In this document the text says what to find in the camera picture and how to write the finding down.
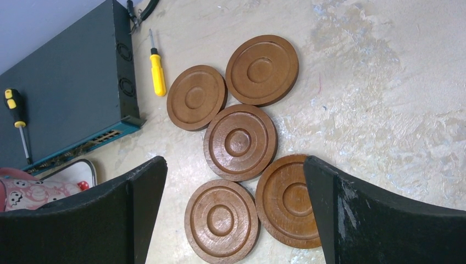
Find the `yellow screwdriver handle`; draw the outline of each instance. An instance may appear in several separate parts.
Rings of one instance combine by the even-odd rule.
[[[164,96],[167,92],[165,88],[165,78],[163,76],[163,69],[160,64],[160,55],[152,54],[151,57],[152,63],[152,80],[154,81],[154,91],[158,96]]]

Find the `gray wall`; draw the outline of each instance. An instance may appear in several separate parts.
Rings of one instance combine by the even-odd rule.
[[[104,0],[1,0],[0,74]],[[141,0],[133,0],[136,5]],[[126,0],[118,0],[126,7]]]

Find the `wooden coaster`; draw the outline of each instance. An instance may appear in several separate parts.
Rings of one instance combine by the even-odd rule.
[[[261,109],[237,104],[221,111],[204,137],[204,155],[220,177],[249,180],[263,171],[277,150],[274,123]]]
[[[252,196],[239,184],[212,180],[191,196],[185,231],[194,252],[209,263],[236,263],[258,238],[259,219]]]
[[[225,80],[214,68],[198,65],[183,71],[171,85],[167,111],[179,128],[205,128],[226,104]]]
[[[260,176],[256,189],[257,214],[265,229],[283,244],[300,249],[321,245],[304,178],[306,157],[277,159]]]
[[[286,39],[264,35],[241,45],[226,67],[226,85],[242,103],[267,106],[286,96],[298,78],[296,51]]]

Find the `table surface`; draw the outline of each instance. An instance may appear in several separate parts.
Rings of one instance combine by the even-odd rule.
[[[204,158],[205,130],[176,127],[167,97],[153,92],[148,31],[167,87],[198,64],[224,76],[239,45],[274,34],[293,44],[300,66],[291,92],[263,108],[278,130],[276,159],[316,155],[397,194],[466,210],[465,11],[462,0],[162,0],[132,38],[147,123],[84,157],[95,163],[99,182],[165,157],[167,183],[147,263],[204,263],[187,242],[185,208],[200,185],[219,177]],[[227,106],[237,103],[229,95]],[[257,181],[241,184],[254,194]],[[294,249],[261,227],[240,263],[250,262],[325,260],[321,247]]]

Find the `dvr box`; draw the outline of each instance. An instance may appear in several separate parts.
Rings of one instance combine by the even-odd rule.
[[[136,81],[126,9],[106,0],[0,75],[0,90],[26,101],[25,128],[32,165],[20,133],[0,107],[0,167],[39,173],[139,130]]]

